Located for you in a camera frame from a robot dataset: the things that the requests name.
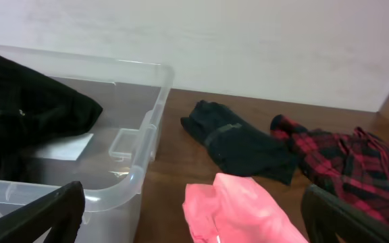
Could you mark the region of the red plaid shirt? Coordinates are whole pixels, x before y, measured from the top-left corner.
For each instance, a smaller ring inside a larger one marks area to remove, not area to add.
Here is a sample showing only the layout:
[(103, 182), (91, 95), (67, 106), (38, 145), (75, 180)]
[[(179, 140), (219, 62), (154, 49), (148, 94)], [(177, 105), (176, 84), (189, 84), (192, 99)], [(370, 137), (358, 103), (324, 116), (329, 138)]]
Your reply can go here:
[(275, 116), (271, 135), (298, 157), (315, 185), (389, 225), (389, 144), (360, 127), (352, 134), (308, 130)]

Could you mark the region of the clear plastic storage bin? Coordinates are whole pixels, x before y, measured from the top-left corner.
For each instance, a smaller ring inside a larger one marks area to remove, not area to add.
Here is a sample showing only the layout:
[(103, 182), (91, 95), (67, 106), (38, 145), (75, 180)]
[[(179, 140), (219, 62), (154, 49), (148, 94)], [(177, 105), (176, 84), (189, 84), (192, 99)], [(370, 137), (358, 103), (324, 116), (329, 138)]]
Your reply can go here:
[(0, 55), (96, 100), (103, 112), (76, 161), (25, 156), (29, 182), (0, 180), (0, 218), (79, 181), (85, 210), (78, 242), (132, 242), (142, 185), (155, 158), (174, 73), (138, 61), (0, 45)]

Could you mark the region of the white label in bin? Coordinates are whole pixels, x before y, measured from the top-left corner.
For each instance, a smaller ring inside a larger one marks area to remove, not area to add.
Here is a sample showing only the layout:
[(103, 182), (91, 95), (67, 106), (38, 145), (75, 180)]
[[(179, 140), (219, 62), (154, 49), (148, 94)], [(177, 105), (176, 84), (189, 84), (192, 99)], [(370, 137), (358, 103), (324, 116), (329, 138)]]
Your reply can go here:
[(40, 159), (54, 159), (62, 161), (76, 161), (90, 142), (93, 134), (85, 133), (52, 140), (33, 150), (32, 157)]

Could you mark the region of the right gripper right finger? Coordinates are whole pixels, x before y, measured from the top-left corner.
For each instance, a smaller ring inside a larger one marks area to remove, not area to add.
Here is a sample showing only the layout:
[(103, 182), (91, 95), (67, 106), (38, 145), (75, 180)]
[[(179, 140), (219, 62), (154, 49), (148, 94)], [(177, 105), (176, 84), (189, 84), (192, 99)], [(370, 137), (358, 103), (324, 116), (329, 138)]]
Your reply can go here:
[(314, 243), (389, 243), (389, 226), (312, 184), (301, 201), (309, 240)]

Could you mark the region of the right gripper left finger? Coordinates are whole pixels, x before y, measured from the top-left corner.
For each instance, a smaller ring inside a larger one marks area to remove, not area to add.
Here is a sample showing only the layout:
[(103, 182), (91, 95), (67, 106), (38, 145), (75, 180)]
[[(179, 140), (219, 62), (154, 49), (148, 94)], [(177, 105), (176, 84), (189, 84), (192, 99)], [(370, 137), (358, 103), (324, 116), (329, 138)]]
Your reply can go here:
[(0, 218), (0, 243), (73, 243), (82, 223), (85, 196), (73, 181)]

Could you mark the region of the large black shirt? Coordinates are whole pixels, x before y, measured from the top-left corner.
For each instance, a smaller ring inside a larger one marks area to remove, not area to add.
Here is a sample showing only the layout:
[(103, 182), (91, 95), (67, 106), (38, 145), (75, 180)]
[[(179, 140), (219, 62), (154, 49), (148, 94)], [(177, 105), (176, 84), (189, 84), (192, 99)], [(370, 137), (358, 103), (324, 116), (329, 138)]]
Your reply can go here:
[(23, 150), (87, 133), (102, 111), (92, 98), (0, 56), (0, 180), (23, 180)]

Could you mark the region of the pink cloth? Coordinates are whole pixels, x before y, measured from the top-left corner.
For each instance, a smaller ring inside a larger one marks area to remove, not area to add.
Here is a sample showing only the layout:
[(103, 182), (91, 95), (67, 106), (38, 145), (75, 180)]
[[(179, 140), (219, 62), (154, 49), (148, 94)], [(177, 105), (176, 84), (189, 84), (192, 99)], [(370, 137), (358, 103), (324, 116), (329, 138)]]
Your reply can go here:
[(306, 242), (253, 178), (217, 173), (211, 185), (187, 184), (182, 204), (194, 242)]

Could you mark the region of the dark folded cloth right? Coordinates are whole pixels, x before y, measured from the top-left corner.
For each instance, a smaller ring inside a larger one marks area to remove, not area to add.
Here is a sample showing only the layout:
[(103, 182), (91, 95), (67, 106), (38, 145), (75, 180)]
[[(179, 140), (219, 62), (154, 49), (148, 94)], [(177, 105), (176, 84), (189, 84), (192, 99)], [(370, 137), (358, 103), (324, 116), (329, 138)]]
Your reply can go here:
[(199, 101), (180, 123), (224, 173), (291, 184), (297, 157), (282, 141), (250, 125), (227, 106)]

